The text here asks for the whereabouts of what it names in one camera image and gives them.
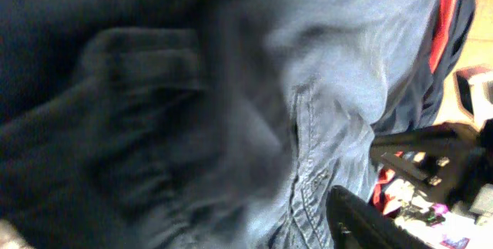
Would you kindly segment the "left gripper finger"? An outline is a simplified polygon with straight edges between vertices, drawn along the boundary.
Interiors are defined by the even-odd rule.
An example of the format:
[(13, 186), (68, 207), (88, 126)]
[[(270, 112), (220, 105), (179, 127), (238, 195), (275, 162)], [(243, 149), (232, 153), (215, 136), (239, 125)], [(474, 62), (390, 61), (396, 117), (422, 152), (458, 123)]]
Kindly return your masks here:
[(336, 249), (431, 249), (342, 186), (330, 190), (327, 221)]

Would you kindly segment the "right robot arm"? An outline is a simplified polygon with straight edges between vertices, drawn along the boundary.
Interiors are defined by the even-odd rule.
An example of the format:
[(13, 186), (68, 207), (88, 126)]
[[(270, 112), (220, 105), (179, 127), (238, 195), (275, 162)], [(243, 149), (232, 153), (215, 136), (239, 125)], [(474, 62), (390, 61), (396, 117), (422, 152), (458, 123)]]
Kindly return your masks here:
[(428, 201), (458, 208), (477, 225), (492, 220), (492, 69), (474, 66), (454, 73), (459, 109), (481, 122), (434, 126), (377, 136), (371, 159), (383, 165), (384, 177), (372, 204), (389, 214), (397, 198), (390, 182), (400, 177)]

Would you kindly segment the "dark navy blue shorts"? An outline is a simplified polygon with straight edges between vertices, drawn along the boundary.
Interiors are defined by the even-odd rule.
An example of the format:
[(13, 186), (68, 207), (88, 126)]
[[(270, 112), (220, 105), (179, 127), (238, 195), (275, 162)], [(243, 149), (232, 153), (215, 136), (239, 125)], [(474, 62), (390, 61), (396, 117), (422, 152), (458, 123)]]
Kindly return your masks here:
[(37, 248), (331, 248), (438, 0), (1, 0), (1, 217)]

